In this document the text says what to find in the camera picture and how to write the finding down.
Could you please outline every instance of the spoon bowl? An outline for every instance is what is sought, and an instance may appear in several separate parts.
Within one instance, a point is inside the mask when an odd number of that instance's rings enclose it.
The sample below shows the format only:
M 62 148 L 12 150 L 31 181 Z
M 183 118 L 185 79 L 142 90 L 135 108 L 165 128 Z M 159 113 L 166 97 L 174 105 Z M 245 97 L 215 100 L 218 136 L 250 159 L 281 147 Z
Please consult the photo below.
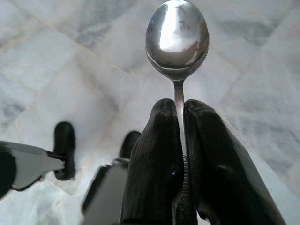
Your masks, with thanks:
M 190 2 L 165 2 L 149 22 L 145 47 L 155 69 L 172 81 L 185 80 L 201 66 L 208 52 L 205 19 Z

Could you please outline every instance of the metal spoon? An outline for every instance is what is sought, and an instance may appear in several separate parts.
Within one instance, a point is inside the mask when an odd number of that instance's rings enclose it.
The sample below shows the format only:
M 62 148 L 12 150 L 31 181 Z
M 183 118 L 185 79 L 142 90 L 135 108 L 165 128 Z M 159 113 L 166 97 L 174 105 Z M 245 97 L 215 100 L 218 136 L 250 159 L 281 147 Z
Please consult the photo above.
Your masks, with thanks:
M 183 82 L 201 66 L 208 52 L 204 17 L 190 2 L 165 2 L 150 19 L 145 45 L 150 63 L 174 83 L 182 152 L 187 157 Z

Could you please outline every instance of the marble floor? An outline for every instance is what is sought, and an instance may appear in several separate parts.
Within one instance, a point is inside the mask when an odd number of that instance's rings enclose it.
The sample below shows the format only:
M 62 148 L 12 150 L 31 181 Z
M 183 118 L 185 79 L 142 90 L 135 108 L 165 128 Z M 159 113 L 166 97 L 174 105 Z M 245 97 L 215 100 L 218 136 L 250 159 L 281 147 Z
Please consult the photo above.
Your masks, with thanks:
M 172 83 L 148 62 L 147 23 L 162 0 L 0 0 L 0 140 L 53 148 L 76 131 L 75 180 L 46 180 L 0 201 L 1 225 L 74 225 L 100 165 L 142 131 Z M 192 0 L 210 32 L 186 99 L 221 114 L 289 225 L 300 221 L 300 1 Z

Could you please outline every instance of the spoon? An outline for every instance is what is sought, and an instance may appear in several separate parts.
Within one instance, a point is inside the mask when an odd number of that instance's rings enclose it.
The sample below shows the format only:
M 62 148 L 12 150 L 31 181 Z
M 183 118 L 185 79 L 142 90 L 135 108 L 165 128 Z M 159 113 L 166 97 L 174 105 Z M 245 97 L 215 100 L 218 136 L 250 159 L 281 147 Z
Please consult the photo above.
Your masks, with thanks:
M 145 47 L 150 63 L 174 84 L 182 153 L 187 160 L 183 82 L 201 66 L 208 52 L 204 17 L 190 2 L 165 2 L 150 19 Z

